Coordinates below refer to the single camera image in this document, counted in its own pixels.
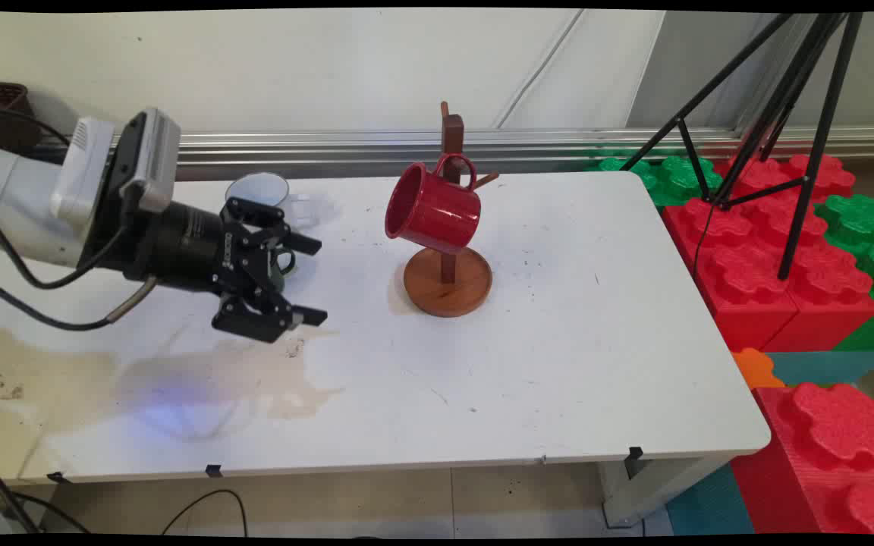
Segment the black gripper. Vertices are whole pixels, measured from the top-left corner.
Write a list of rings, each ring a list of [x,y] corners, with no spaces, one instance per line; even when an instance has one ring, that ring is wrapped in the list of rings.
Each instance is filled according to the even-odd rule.
[[[212,328],[273,344],[299,325],[320,326],[329,314],[260,292],[241,262],[242,255],[267,252],[271,263],[283,255],[314,256],[322,241],[296,231],[285,211],[230,197],[219,213],[173,202],[160,213],[138,212],[127,231],[127,277],[156,280],[160,286],[219,299]]]

